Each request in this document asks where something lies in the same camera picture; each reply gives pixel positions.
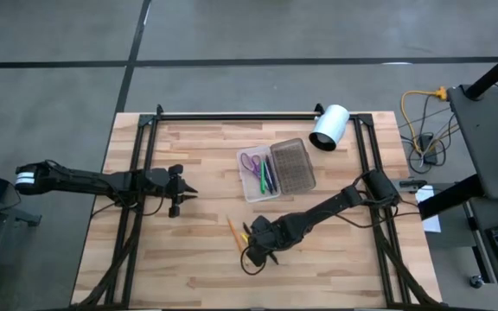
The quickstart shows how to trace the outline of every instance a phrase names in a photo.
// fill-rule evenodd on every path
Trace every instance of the purple scissors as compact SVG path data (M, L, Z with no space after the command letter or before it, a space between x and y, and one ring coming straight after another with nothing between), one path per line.
M259 155L254 155L249 158L247 153L244 152L241 154L241 165L251 171L257 178L260 178L260 161Z

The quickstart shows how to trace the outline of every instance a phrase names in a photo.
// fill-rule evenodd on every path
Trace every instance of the wooden table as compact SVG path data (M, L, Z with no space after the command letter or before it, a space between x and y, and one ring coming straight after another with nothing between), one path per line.
M372 113L387 175L392 179L408 177L394 114ZM105 173L129 169L138 116L137 113L117 115ZM168 218L168 200L164 201L162 211L144 217L131 308L384 306L373 232L352 227L341 219L324 221L302 243L289 251L277 252L280 265L270 262L257 276L247 276L239 266L239 251L227 216L240 231L242 222L251 224L258 215L272 221L285 213L304 211L339 192L361 173L353 126L347 127L333 152L321 151L309 143L307 136L313 126L312 121L160 122L152 166L167 168L183 164L183 178L199 191L199 198L184 202L179 218ZM305 194L247 203L236 162L238 149L295 137L305 142L316 187ZM372 157L368 158L372 167ZM410 194L404 197L413 200ZM148 199L145 211L155 210L159 201ZM101 197L94 208L109 203L109 199ZM401 205L399 212L412 211L416 211L415 206ZM111 264L119 214L119 209L110 208L92 219L73 302L85 298ZM343 215L362 224L370 222L364 206L347 210ZM396 218L396 226L406 266L429 295L440 301L420 217ZM399 297L391 264L390 274Z

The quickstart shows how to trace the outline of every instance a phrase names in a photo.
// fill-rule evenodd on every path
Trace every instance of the concrete floor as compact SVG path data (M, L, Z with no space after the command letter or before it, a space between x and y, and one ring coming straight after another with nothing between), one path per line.
M126 60L142 0L0 0L0 61ZM154 0L138 58L498 56L498 0ZM396 111L407 90L471 83L493 64L138 68L126 111L306 111L315 103ZM123 68L0 69L0 176L47 158L101 170ZM424 98L407 102L412 118ZM447 103L431 101L429 111ZM425 130L449 120L445 112ZM409 135L407 130L402 134ZM460 134L445 166L474 172ZM0 270L0 310L64 307L70 300L93 197L24 197L41 226L17 228ZM496 285L475 290L470 250L434 250L444 301L498 309Z

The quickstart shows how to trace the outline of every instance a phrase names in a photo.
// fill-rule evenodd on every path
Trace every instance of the caster wheel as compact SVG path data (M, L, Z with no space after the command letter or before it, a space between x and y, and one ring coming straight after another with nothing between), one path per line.
M470 286L479 289L485 283L482 276L471 276L469 279Z

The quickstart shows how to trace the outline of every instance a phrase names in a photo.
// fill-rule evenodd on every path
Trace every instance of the green marker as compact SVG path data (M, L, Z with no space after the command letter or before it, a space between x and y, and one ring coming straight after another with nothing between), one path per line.
M260 192L265 194L266 183L265 183L265 162L260 161Z

